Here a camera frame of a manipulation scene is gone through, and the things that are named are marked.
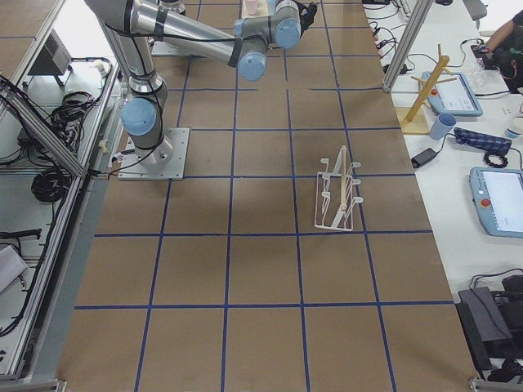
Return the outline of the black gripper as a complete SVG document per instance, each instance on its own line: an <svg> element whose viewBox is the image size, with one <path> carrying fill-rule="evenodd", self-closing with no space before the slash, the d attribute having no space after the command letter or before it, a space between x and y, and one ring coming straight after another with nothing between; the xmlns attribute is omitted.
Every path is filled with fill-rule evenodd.
<svg viewBox="0 0 523 392"><path fill-rule="evenodd" d="M300 16L301 29L309 29L315 21L315 15L318 9L317 4L315 2L310 2L308 4L297 2L297 7Z"/></svg>

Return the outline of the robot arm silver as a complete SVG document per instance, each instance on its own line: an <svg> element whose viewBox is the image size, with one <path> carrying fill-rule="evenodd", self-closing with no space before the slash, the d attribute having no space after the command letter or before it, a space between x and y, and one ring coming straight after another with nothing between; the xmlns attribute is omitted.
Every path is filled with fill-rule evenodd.
<svg viewBox="0 0 523 392"><path fill-rule="evenodd" d="M228 34L184 16L175 5L169 1L87 2L111 36L111 49L128 73L132 96L123 105L120 120L134 153L124 158L117 172L122 180L180 180L185 169L190 132L163 123L168 88L154 66L149 38L222 61L253 82L266 72L267 50L294 48L317 12L314 3L278 1L266 16L237 20L234 32Z"/></svg>

